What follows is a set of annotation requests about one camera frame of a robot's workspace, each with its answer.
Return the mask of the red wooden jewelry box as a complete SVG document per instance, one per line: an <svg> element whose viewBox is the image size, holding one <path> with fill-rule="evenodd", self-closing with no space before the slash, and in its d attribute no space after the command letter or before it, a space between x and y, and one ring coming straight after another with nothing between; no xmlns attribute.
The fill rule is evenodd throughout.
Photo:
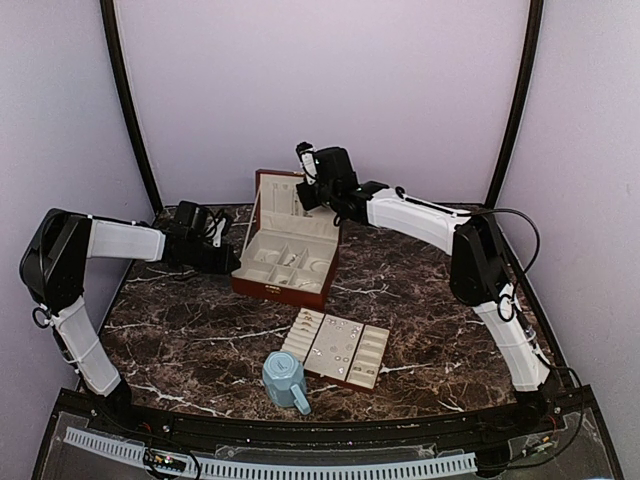
<svg viewBox="0 0 640 480"><path fill-rule="evenodd" d="M304 175L260 169L234 292L322 311L335 278L341 229L333 212L306 211L296 186Z"/></svg>

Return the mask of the red jewelry tray insert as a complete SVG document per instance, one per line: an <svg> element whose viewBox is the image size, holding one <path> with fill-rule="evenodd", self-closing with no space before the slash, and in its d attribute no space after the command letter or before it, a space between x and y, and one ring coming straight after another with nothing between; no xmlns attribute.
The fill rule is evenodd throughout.
<svg viewBox="0 0 640 480"><path fill-rule="evenodd" d="M390 331L303 308L281 349L307 374L354 390L375 388Z"/></svg>

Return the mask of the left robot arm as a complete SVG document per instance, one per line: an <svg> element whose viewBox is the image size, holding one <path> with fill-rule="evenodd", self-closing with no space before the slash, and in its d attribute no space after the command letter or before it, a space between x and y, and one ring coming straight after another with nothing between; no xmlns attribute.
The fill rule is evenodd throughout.
<svg viewBox="0 0 640 480"><path fill-rule="evenodd" d="M92 258L165 262L205 274L229 275L241 262L224 242L233 220L223 210L179 203L167 228L51 209L27 247L19 275L36 306L37 327L53 332L65 361L86 387L108 398L125 382L109 359L84 299L86 263Z"/></svg>

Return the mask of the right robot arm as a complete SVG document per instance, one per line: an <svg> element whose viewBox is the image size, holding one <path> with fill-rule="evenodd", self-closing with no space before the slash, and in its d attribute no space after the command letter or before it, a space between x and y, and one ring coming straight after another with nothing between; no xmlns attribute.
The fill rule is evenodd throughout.
<svg viewBox="0 0 640 480"><path fill-rule="evenodd" d="M536 334L522 313L511 281L500 229L492 212L452 209L411 197L401 187L357 179L346 149L296 147L304 180L296 189L303 208L334 213L335 225L352 221L393 230L432 245L451 260L454 297L491 333L518 392L534 392L549 369Z"/></svg>

